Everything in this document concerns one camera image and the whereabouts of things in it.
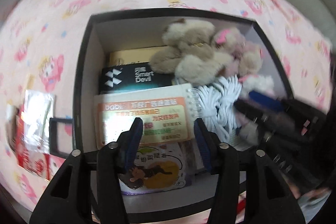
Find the black square frame case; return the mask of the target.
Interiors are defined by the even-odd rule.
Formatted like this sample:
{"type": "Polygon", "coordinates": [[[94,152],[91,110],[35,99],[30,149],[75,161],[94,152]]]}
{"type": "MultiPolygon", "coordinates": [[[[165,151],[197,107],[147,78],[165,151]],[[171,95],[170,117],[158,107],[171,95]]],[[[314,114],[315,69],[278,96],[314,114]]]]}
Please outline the black square frame case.
{"type": "Polygon", "coordinates": [[[72,136],[72,118],[50,118],[49,119],[49,148],[52,156],[66,159],[68,152],[61,147],[61,138],[63,133],[62,126],[70,126],[70,136],[72,136]]]}

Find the orange label spiral notebook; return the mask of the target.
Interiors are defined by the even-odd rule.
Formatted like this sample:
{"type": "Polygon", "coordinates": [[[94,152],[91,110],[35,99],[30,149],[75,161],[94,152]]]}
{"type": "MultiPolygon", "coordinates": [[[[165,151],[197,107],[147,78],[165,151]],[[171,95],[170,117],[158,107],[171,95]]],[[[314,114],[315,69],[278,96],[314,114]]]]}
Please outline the orange label spiral notebook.
{"type": "Polygon", "coordinates": [[[97,147],[116,141],[141,118],[141,145],[188,141],[201,109],[197,90],[189,83],[94,97],[97,147]]]}

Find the pink cartoon print blanket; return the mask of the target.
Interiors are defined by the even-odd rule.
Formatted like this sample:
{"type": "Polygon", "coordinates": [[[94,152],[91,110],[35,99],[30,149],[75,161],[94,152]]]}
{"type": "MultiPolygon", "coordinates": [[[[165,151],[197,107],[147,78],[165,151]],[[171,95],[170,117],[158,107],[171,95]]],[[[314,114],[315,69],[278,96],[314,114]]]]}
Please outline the pink cartoon print blanket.
{"type": "Polygon", "coordinates": [[[1,26],[1,113],[32,89],[56,95],[57,116],[72,114],[77,58],[91,15],[155,7],[192,8],[254,19],[275,48],[296,96],[330,108],[329,38],[287,0],[21,0],[1,26]]]}

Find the gold flat box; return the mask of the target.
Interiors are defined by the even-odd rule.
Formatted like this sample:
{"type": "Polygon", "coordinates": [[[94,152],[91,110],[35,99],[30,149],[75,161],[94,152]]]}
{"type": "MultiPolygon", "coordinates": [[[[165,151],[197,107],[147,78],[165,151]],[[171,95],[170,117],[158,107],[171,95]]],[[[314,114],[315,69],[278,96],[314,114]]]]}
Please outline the gold flat box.
{"type": "Polygon", "coordinates": [[[163,49],[165,49],[165,47],[138,48],[111,52],[107,64],[112,67],[135,63],[147,63],[155,53],[163,49]]]}

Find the small gold card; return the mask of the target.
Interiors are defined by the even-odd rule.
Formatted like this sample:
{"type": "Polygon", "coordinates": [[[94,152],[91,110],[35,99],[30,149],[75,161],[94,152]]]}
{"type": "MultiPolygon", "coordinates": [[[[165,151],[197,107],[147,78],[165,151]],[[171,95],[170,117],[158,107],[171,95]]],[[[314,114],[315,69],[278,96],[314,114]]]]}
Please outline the small gold card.
{"type": "Polygon", "coordinates": [[[35,76],[32,74],[29,74],[26,78],[26,84],[25,84],[25,90],[32,89],[34,86],[35,76]]]}

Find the black Smart Devil box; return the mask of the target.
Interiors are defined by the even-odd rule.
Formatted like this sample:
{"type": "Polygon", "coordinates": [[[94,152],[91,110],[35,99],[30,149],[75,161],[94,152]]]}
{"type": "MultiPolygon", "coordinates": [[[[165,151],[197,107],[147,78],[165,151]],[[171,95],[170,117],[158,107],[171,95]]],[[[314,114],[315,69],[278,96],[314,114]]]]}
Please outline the black Smart Devil box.
{"type": "Polygon", "coordinates": [[[103,68],[99,79],[100,94],[124,93],[173,85],[174,75],[155,73],[149,63],[103,68]]]}

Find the black shoe box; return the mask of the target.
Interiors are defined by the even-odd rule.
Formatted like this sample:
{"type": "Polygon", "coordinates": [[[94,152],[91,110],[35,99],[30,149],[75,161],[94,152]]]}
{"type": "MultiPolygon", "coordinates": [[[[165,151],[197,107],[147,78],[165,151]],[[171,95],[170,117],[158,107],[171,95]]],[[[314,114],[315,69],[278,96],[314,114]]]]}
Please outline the black shoe box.
{"type": "MultiPolygon", "coordinates": [[[[156,8],[112,11],[92,15],[84,32],[77,61],[73,90],[73,147],[83,152],[96,151],[93,98],[108,53],[157,47],[163,29],[177,19],[208,20],[216,28],[237,27],[248,40],[259,43],[264,53],[261,72],[274,80],[279,97],[292,97],[293,91],[271,42],[256,21],[217,12],[156,8]]],[[[208,210],[213,203],[217,176],[202,173],[190,186],[169,192],[123,198],[132,223],[168,221],[208,210]]]]}

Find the beige plush dog toy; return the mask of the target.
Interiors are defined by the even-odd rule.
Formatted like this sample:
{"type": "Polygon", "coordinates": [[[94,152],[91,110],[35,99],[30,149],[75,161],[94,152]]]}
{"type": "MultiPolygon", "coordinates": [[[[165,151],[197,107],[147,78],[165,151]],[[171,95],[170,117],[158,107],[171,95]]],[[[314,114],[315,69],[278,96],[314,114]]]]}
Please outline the beige plush dog toy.
{"type": "Polygon", "coordinates": [[[171,22],[162,34],[165,47],[149,61],[156,73],[174,74],[193,85],[208,85],[233,64],[234,58],[211,46],[215,26],[206,20],[179,19],[171,22]]]}

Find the clear zip bag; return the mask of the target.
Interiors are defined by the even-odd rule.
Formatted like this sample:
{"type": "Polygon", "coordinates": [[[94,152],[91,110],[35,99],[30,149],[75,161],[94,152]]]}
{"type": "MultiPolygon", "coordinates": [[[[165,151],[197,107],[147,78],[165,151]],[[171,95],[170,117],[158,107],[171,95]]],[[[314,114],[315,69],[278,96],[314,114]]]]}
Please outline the clear zip bag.
{"type": "Polygon", "coordinates": [[[30,151],[50,153],[50,119],[54,117],[55,96],[26,90],[22,111],[23,141],[30,151]]]}

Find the pink white plush toy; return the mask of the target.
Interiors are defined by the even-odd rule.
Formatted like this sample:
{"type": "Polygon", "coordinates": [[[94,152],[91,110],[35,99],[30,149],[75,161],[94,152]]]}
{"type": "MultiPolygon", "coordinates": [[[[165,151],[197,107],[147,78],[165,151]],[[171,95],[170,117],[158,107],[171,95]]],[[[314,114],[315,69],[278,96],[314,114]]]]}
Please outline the pink white plush toy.
{"type": "Polygon", "coordinates": [[[233,58],[224,66],[224,75],[212,84],[220,95],[214,121],[215,133],[221,141],[230,141],[236,129],[241,127],[234,102],[239,97],[246,98],[254,89],[273,94],[274,81],[270,76],[259,75],[263,65],[263,50],[258,44],[248,41],[237,28],[217,32],[212,45],[233,58]]]}

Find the cartoon sticker pack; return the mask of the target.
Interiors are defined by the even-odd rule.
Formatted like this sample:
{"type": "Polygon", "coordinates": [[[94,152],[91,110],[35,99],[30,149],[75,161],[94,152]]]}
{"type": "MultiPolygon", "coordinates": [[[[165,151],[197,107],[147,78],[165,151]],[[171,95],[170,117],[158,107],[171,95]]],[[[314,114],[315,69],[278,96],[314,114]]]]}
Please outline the cartoon sticker pack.
{"type": "Polygon", "coordinates": [[[189,167],[177,143],[139,147],[134,163],[119,175],[126,196],[165,192],[190,186],[189,167]]]}

